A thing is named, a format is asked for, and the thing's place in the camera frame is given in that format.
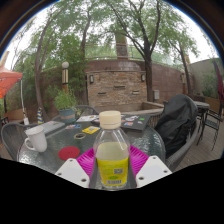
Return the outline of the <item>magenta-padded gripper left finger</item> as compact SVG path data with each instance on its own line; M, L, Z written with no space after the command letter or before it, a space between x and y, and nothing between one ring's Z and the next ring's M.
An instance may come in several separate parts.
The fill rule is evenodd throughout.
M94 150L87 150L77 159L67 159L55 175L78 186L94 189L97 182Z

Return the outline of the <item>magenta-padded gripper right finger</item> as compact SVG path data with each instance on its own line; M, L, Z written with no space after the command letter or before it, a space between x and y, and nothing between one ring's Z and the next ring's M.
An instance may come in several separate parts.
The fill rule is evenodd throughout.
M158 156L148 156L134 146L130 148L129 159L129 181L132 189L146 186L171 174Z

